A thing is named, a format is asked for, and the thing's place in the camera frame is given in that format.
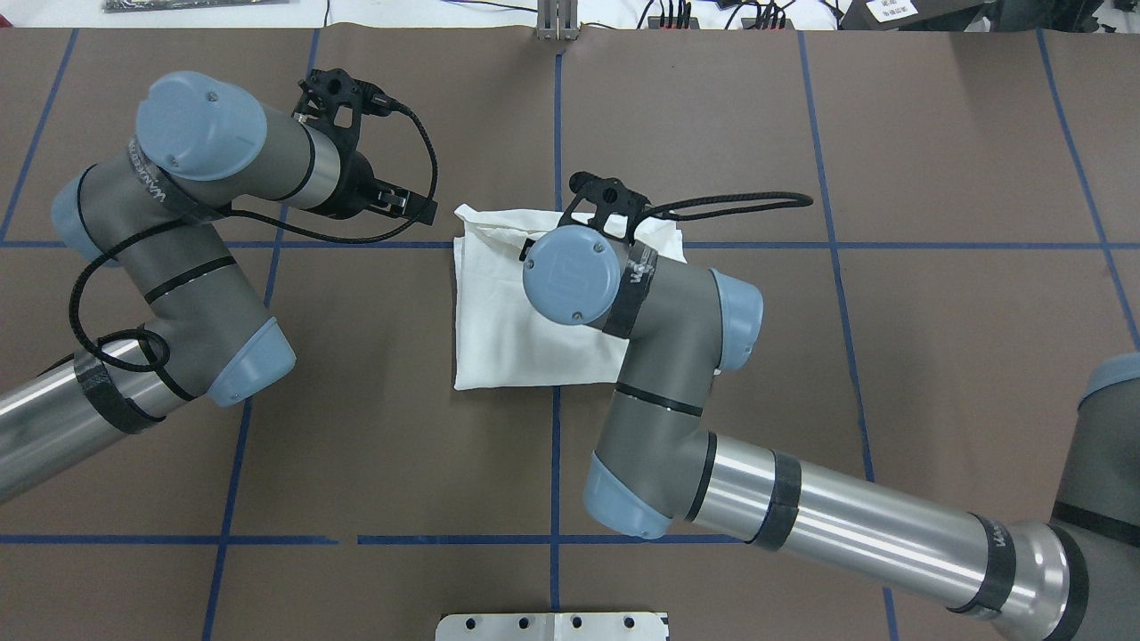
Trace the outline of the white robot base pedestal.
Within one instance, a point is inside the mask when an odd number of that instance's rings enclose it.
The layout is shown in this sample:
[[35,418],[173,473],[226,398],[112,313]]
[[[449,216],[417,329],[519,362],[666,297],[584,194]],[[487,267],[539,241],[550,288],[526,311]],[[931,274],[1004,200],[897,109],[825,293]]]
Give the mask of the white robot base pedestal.
[[435,640],[671,640],[667,612],[454,612]]

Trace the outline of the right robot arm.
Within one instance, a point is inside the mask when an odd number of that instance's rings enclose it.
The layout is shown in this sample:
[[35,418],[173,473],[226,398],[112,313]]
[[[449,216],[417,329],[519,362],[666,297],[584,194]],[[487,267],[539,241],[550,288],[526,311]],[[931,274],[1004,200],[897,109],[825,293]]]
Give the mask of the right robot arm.
[[1047,522],[1002,524],[705,429],[715,373],[752,357],[754,284],[587,224],[527,240],[518,261],[547,320],[627,341],[583,488],[611,532],[660,539],[679,519],[925,597],[1009,640],[1135,640],[1137,352],[1088,378]]

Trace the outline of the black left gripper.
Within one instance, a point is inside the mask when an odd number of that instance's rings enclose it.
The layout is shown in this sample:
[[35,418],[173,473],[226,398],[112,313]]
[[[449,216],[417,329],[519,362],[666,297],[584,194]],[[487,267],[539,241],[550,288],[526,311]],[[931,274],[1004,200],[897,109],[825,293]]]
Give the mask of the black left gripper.
[[337,187],[316,206],[317,216],[333,220],[347,220],[359,216],[373,206],[374,214],[392,219],[404,219],[413,224],[435,224],[438,203],[415,190],[408,190],[392,182],[376,180],[370,161],[355,151],[345,169],[339,175]]

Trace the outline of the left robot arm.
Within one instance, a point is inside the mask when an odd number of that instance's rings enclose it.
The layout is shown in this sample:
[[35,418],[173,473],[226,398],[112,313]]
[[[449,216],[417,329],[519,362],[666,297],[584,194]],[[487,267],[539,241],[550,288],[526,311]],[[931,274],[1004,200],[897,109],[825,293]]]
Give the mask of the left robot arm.
[[[293,113],[195,70],[158,78],[127,149],[52,201],[52,227],[85,259],[70,290],[74,352],[3,397],[3,500],[207,397],[229,407],[296,366],[280,323],[215,222],[263,198],[333,220],[370,212],[404,230],[435,218],[438,157],[410,106],[344,68],[311,68]],[[358,149],[364,117],[402,114],[427,144],[427,194],[378,179]]]

